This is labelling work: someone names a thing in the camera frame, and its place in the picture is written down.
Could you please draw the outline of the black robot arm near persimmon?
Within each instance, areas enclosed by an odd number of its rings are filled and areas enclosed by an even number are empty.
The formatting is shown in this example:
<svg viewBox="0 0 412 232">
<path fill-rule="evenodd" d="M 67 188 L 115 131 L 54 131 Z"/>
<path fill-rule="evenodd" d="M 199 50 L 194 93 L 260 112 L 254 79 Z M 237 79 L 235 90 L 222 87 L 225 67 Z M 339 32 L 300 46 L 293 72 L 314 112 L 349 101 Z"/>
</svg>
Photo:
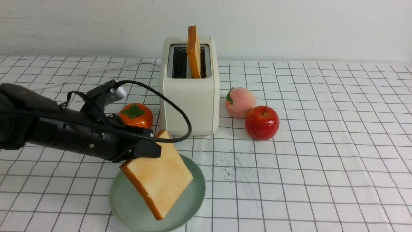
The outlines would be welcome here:
<svg viewBox="0 0 412 232">
<path fill-rule="evenodd" d="M 150 128 L 125 125 L 117 115 L 106 116 L 103 92 L 93 99 L 80 93 L 84 105 L 80 111 L 58 104 L 20 85 L 1 84 L 1 149 L 19 150 L 27 143 L 88 155 L 111 162 L 135 158 L 159 158 L 161 146 L 146 139 L 127 138 L 122 133 L 97 129 L 118 129 L 151 137 Z"/>
</svg>

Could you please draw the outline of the black gripper near persimmon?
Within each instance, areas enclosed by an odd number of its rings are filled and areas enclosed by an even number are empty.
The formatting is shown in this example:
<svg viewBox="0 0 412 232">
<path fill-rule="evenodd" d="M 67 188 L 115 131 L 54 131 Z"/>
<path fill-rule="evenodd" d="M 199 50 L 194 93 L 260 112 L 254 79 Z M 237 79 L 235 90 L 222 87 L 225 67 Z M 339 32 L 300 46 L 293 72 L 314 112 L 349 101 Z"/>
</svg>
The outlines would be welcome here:
<svg viewBox="0 0 412 232">
<path fill-rule="evenodd" d="M 115 163 L 137 158 L 161 157 L 161 146 L 147 139 L 153 137 L 151 128 L 125 125 L 117 115 L 110 115 L 109 125 L 121 132 L 114 133 L 76 124 L 76 138 L 79 139 L 76 142 L 76 145 L 79 145 L 76 152 Z"/>
</svg>

